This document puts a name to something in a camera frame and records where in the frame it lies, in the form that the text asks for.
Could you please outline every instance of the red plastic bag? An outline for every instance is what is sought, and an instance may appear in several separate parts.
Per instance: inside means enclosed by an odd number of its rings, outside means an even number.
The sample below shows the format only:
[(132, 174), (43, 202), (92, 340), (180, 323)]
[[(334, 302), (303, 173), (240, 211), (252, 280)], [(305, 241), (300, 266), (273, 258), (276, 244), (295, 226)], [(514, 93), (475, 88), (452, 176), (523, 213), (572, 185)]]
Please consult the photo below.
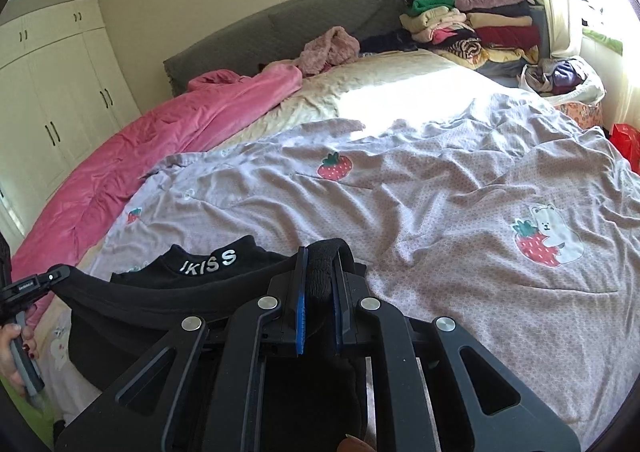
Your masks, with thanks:
[(631, 125), (616, 123), (611, 130), (609, 141), (622, 157), (631, 163), (631, 170), (640, 174), (640, 132)]

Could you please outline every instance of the pink comforter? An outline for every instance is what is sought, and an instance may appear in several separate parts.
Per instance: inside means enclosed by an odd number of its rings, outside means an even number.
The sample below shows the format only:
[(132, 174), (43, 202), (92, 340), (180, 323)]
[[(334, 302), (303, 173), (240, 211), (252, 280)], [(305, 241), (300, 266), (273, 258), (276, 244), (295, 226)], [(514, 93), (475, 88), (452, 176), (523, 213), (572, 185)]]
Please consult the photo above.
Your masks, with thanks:
[[(222, 69), (191, 80), (189, 92), (135, 120), (71, 172), (12, 258), (13, 279), (43, 273), (56, 263), (78, 264), (158, 161), (213, 148), (300, 86), (300, 70), (280, 64), (253, 78)], [(38, 302), (30, 325), (49, 303), (50, 297)]]

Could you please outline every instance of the red folded garment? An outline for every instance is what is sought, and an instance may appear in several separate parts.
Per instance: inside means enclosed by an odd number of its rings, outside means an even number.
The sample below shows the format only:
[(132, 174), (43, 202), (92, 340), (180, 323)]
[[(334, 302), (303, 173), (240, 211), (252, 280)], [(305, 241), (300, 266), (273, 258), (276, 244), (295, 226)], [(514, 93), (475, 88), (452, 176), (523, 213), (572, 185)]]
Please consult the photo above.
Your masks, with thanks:
[(540, 45), (540, 31), (532, 26), (481, 27), (476, 33), (485, 47), (520, 48), (525, 51)]

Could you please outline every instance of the person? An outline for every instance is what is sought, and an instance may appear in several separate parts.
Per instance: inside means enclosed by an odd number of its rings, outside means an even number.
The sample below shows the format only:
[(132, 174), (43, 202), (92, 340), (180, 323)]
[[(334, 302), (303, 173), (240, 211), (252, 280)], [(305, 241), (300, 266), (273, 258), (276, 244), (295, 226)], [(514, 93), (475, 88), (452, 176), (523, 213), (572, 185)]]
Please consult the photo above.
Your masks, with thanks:
[(5, 324), (0, 327), (0, 383), (31, 429), (45, 445), (53, 449), (53, 409), (49, 403), (46, 403), (44, 411), (40, 411), (27, 402), (24, 381), (18, 374), (14, 355), (11, 353), (12, 340), (22, 333), (24, 350), (30, 358), (38, 358), (38, 347), (33, 330), (30, 327), (20, 329), (17, 324)]

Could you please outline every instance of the gray headboard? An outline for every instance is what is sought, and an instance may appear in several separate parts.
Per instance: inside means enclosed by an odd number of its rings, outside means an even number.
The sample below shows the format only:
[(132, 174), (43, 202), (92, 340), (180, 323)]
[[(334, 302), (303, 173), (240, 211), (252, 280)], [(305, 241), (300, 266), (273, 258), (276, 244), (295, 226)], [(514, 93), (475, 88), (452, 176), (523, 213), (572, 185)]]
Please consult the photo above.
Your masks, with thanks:
[(210, 34), (164, 61), (174, 96), (204, 72), (231, 69), (254, 76), (258, 64), (295, 58), (305, 44), (332, 26), (358, 40), (400, 25), (405, 0), (289, 0)]

